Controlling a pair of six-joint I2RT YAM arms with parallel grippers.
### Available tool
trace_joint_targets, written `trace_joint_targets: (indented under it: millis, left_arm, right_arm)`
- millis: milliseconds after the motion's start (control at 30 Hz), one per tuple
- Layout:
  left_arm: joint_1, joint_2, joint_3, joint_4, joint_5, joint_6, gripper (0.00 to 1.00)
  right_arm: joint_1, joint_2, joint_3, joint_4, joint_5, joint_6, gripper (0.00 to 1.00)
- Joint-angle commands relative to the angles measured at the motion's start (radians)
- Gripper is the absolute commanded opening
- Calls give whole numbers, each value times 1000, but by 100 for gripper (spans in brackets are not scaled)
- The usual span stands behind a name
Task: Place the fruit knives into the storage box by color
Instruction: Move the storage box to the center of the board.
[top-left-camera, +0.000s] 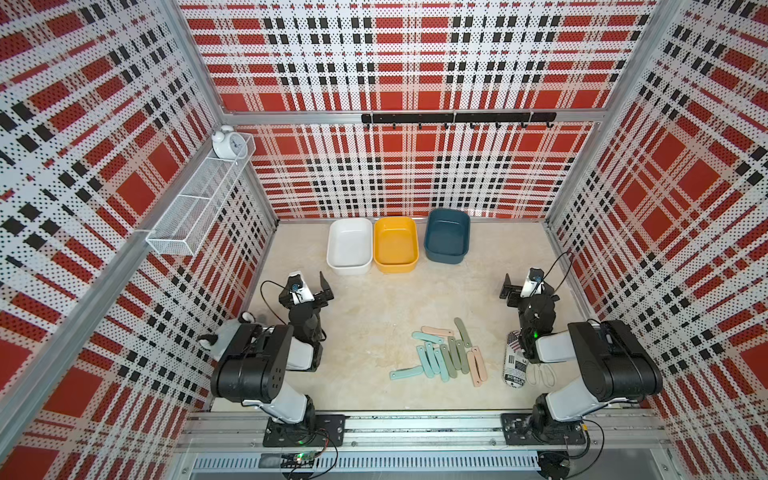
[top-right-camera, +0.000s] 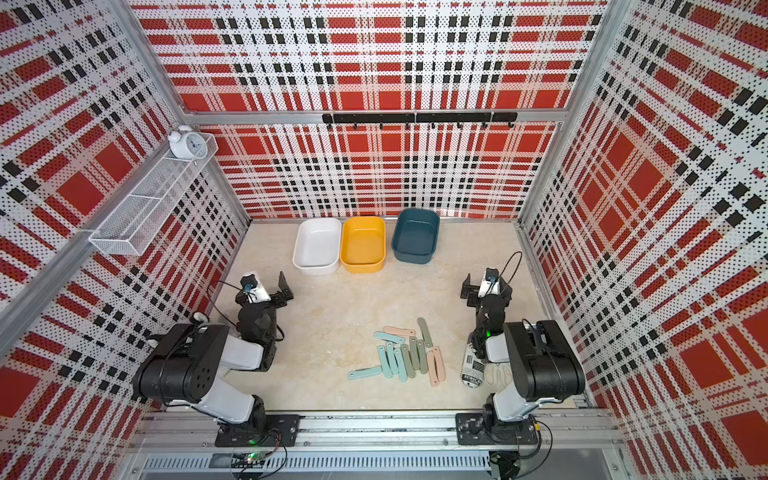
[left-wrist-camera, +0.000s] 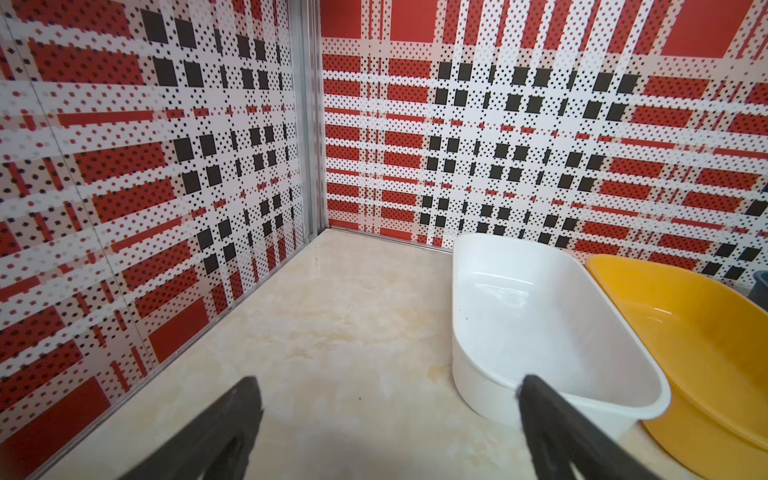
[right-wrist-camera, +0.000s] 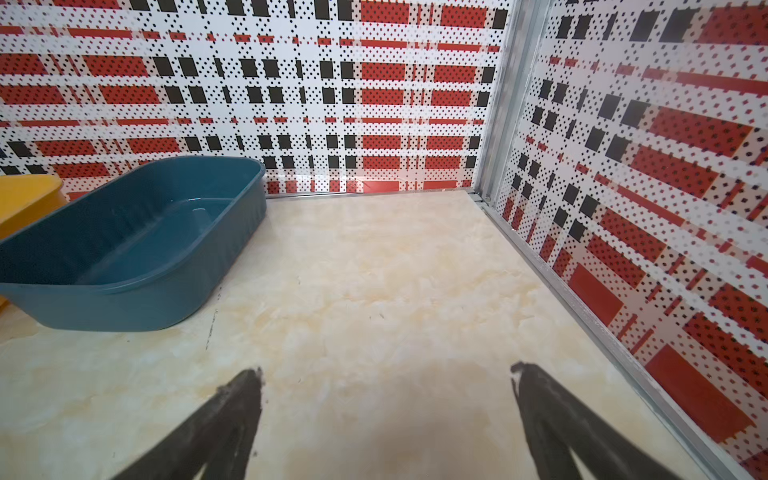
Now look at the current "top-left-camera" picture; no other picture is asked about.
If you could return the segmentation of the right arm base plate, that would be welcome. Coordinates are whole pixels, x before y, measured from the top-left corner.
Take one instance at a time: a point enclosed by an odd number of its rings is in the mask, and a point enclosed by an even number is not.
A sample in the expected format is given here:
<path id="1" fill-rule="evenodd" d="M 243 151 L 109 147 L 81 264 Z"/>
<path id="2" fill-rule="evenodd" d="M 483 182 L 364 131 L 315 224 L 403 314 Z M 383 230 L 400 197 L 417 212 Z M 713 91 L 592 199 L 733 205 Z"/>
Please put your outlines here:
<path id="1" fill-rule="evenodd" d="M 548 417 L 535 419 L 532 414 L 501 415 L 505 443 L 511 445 L 585 446 L 586 432 L 581 422 L 558 422 Z"/>

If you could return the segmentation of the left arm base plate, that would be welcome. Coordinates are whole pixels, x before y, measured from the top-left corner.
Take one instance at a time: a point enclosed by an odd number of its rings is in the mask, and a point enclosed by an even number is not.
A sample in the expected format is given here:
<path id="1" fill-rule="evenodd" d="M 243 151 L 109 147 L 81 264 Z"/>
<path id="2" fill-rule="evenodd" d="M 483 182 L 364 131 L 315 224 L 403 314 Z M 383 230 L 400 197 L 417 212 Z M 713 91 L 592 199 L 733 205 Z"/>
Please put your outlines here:
<path id="1" fill-rule="evenodd" d="M 345 422 L 346 417 L 341 414 L 315 415 L 309 421 L 298 424 L 269 418 L 262 445 L 267 448 L 341 446 Z"/>

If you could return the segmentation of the pink knife top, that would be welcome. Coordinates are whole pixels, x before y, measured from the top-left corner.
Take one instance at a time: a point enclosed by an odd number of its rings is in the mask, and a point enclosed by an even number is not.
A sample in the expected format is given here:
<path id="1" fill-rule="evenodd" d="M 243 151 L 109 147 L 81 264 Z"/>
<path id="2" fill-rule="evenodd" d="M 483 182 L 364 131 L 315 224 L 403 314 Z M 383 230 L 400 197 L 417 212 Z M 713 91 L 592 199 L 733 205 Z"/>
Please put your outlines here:
<path id="1" fill-rule="evenodd" d="M 442 328 L 435 328 L 435 327 L 429 327 L 429 326 L 422 326 L 421 332 L 428 335 L 434 335 L 438 337 L 455 337 L 456 333 L 452 329 L 442 329 Z"/>

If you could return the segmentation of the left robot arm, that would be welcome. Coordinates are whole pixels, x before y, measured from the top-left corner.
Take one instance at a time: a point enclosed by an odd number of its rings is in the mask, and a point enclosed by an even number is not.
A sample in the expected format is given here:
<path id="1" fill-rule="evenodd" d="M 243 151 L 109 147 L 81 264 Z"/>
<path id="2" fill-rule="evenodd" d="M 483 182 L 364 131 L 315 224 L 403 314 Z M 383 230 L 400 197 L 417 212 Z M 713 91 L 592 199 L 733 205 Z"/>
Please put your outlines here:
<path id="1" fill-rule="evenodd" d="M 279 303 L 288 320 L 267 326 L 243 312 L 215 333 L 198 338 L 216 366 L 210 380 L 214 397 L 255 407 L 273 420 L 311 432 L 316 414 L 312 399 L 287 383 L 286 374 L 314 372 L 320 366 L 327 334 L 320 313 L 334 299 L 320 275 L 320 290 L 311 292 L 300 272 L 280 286 Z"/>

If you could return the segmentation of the sage green knife top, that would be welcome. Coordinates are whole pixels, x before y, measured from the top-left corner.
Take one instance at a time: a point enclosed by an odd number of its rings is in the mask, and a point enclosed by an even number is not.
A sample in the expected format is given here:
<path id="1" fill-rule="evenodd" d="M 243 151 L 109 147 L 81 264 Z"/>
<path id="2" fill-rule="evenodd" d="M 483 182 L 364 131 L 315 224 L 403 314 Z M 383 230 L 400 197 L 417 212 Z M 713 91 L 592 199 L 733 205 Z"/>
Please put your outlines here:
<path id="1" fill-rule="evenodd" d="M 461 337 L 461 341 L 463 342 L 464 346 L 466 348 L 472 347 L 472 342 L 468 333 L 468 330 L 466 328 L 466 325 L 464 324 L 463 320 L 459 317 L 454 318 L 454 323 L 456 328 L 458 329 L 459 335 Z"/>

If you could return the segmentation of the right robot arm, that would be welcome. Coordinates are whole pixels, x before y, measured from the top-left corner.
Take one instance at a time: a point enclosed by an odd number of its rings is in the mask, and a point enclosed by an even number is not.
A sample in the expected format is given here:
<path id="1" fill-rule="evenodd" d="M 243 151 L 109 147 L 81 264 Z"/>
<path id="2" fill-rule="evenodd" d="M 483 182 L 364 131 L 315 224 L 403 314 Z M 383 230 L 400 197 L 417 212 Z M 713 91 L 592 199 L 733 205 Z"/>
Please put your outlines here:
<path id="1" fill-rule="evenodd" d="M 663 378 L 657 364 L 620 320 L 588 319 L 554 331 L 557 289 L 546 282 L 547 273 L 529 270 L 515 285 L 506 276 L 499 298 L 518 312 L 519 329 L 508 335 L 503 379 L 513 388 L 534 382 L 532 365 L 574 361 L 579 376 L 564 387 L 537 397 L 530 417 L 538 435 L 576 425 L 597 410 L 614 403 L 640 403 L 659 394 Z"/>

